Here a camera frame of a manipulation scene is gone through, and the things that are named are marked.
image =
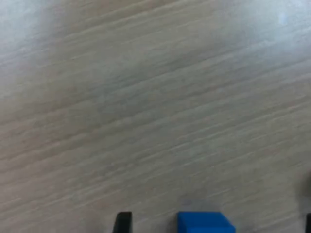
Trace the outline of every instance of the wood grain surface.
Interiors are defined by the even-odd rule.
[[[308,0],[1,0],[0,232],[302,233]]]

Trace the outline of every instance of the black object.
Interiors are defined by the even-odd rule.
[[[119,212],[112,233],[132,233],[132,212]]]
[[[306,218],[306,233],[311,233],[311,213],[307,214],[307,218]]]

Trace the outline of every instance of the blue plastic cube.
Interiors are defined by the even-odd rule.
[[[235,233],[220,212],[179,212],[178,233]]]

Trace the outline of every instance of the dark object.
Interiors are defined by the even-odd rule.
[[[112,233],[132,233],[132,212],[119,212]]]
[[[307,214],[307,218],[306,218],[306,233],[311,233],[311,213]]]

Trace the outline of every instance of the blue block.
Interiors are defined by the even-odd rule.
[[[235,233],[235,227],[220,212],[179,212],[178,233]]]

